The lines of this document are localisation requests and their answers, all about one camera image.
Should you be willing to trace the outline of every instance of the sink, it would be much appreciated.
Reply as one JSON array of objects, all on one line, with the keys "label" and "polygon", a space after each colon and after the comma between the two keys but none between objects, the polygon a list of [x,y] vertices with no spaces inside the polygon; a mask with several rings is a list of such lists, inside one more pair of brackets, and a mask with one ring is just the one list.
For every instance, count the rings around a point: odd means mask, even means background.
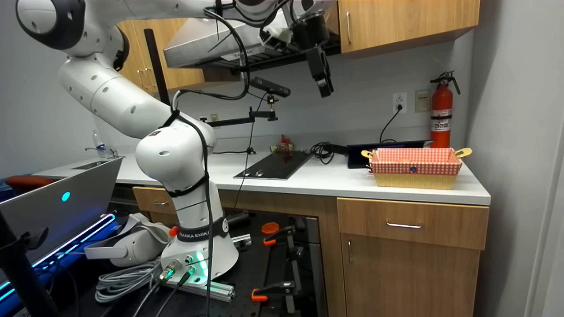
[{"label": "sink", "polygon": [[75,168],[71,168],[72,170],[87,170],[87,169],[91,169],[91,168],[95,168],[96,166],[100,166],[106,162],[109,161],[98,161],[98,162],[93,162],[93,163],[88,163],[88,164],[84,164]]}]

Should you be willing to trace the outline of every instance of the red checkered fabric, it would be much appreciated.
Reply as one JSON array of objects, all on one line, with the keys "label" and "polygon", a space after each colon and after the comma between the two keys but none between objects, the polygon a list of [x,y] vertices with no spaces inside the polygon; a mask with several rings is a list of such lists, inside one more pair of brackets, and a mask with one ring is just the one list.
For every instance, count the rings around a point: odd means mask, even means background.
[{"label": "red checkered fabric", "polygon": [[450,148],[381,148],[372,156],[376,174],[458,175],[462,166]]}]

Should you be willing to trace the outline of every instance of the fire extinguisher label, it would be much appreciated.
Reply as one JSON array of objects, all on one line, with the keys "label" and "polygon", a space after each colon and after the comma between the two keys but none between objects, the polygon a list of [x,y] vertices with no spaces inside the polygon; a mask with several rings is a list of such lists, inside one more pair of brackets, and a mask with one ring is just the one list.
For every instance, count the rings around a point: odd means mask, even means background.
[{"label": "fire extinguisher label", "polygon": [[451,120],[431,120],[431,132],[443,132],[451,130]]},{"label": "fire extinguisher label", "polygon": [[448,117],[451,115],[452,115],[452,109],[431,111],[431,117]]}]

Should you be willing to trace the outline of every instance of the upper cabinet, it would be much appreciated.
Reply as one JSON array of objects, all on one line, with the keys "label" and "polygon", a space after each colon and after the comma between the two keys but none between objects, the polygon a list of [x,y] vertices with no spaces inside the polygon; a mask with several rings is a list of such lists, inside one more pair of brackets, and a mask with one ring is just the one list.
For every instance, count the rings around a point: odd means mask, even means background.
[{"label": "upper cabinet", "polygon": [[155,73],[151,65],[149,50],[145,39],[144,30],[153,29],[160,56],[162,71],[166,87],[175,90],[183,87],[203,87],[220,83],[237,81],[238,77],[229,70],[215,69],[204,71],[202,69],[168,68],[164,56],[164,49],[176,32],[186,22],[186,19],[166,20],[133,20],[123,21],[117,26],[126,34],[129,40],[129,56],[120,73],[133,83],[143,88],[148,93],[156,93],[157,85]]},{"label": "upper cabinet", "polygon": [[382,53],[451,41],[478,25],[480,0],[339,0],[341,51]]}]

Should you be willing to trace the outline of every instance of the cabinet handle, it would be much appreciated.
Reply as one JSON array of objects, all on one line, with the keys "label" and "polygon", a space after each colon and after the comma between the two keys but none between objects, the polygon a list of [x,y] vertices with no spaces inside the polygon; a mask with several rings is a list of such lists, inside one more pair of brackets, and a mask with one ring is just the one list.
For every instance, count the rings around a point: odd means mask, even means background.
[{"label": "cabinet handle", "polygon": [[157,86],[157,80],[155,78],[155,73],[153,72],[153,69],[145,68],[145,71],[147,72],[147,77],[149,77],[149,85],[156,87]]},{"label": "cabinet handle", "polygon": [[349,44],[351,43],[351,21],[350,21],[351,13],[347,12],[347,38],[349,39]]},{"label": "cabinet handle", "polygon": [[139,76],[139,80],[141,81],[141,88],[143,88],[143,90],[147,90],[147,87],[145,87],[145,83],[143,82],[143,76],[141,76],[141,73],[143,71],[137,71],[137,76]]},{"label": "cabinet handle", "polygon": [[418,224],[417,226],[410,226],[409,224],[399,224],[399,223],[391,223],[386,220],[386,224],[390,227],[399,227],[399,228],[409,228],[409,229],[421,229],[422,224]]},{"label": "cabinet handle", "polygon": [[156,200],[151,201],[151,204],[158,205],[158,206],[164,206],[168,203],[169,203],[168,201],[165,201],[165,202],[157,202]]},{"label": "cabinet handle", "polygon": [[351,260],[351,240],[347,243],[349,245],[349,264],[352,264],[353,261]]}]

